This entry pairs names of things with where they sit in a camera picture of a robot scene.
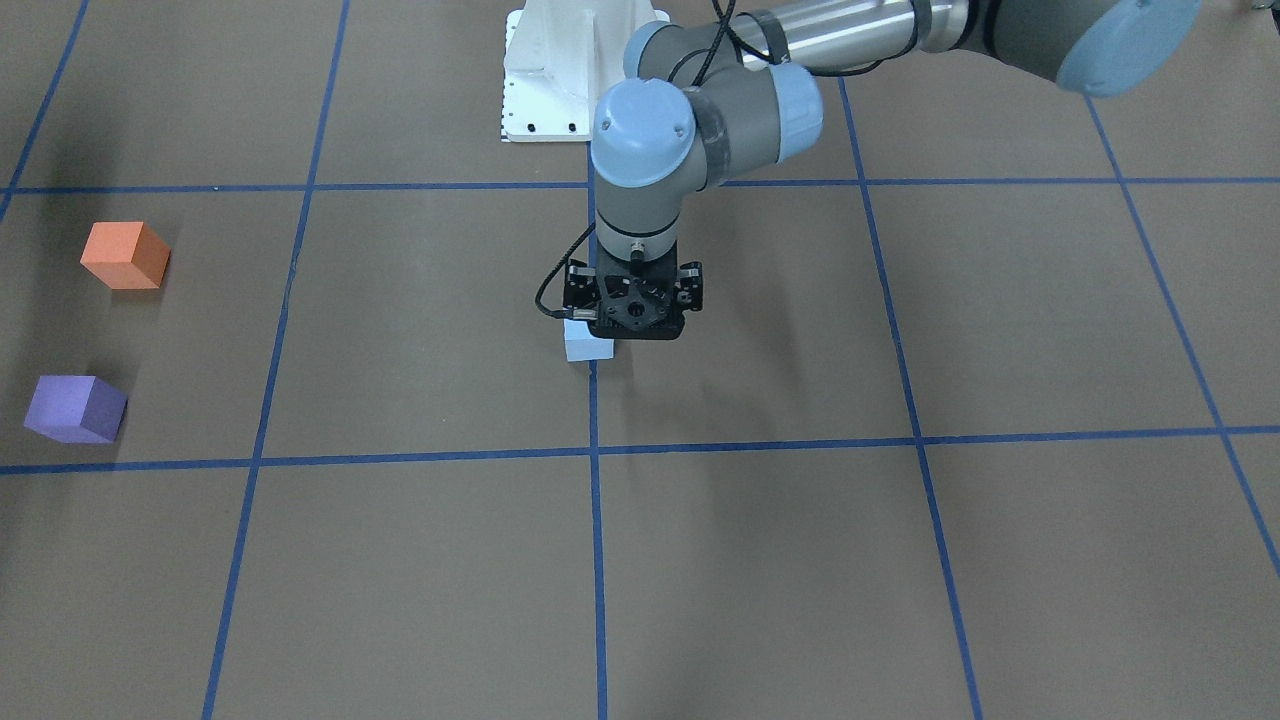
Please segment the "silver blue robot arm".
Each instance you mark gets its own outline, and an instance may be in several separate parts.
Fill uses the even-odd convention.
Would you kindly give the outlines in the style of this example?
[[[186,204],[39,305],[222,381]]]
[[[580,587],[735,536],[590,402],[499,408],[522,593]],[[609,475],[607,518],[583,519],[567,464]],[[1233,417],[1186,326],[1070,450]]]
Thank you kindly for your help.
[[[787,161],[820,137],[820,78],[911,53],[963,50],[1087,97],[1125,94],[1181,45],[1197,1],[796,1],[712,26],[654,20],[623,51],[590,147],[594,259],[563,256],[559,306],[602,340],[676,340],[703,306],[700,263],[678,260],[684,200]]]

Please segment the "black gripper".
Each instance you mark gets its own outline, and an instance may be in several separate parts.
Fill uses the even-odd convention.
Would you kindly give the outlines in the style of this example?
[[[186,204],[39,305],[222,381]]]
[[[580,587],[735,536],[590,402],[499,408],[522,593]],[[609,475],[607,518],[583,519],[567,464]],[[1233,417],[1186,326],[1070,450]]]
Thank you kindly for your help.
[[[600,241],[591,247],[595,260],[596,318],[588,323],[591,336],[603,340],[676,340],[689,310],[689,282],[681,275],[678,247],[653,261],[634,266],[614,258]]]

